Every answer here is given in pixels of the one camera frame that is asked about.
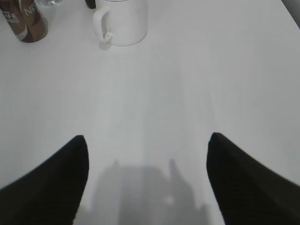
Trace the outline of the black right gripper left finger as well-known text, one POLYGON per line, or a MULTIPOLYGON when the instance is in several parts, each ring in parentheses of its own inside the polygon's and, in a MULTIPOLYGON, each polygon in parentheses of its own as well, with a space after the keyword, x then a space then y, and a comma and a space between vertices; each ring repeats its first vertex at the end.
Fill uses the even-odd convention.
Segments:
POLYGON ((89 174, 89 153, 77 135, 41 165, 0 190, 2 225, 71 225, 89 174))

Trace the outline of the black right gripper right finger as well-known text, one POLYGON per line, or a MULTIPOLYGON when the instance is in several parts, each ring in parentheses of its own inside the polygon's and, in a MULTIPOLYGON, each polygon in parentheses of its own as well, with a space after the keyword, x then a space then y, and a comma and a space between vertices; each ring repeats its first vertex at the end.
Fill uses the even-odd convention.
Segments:
POLYGON ((298 225, 300 187, 213 133, 206 168, 227 225, 298 225))

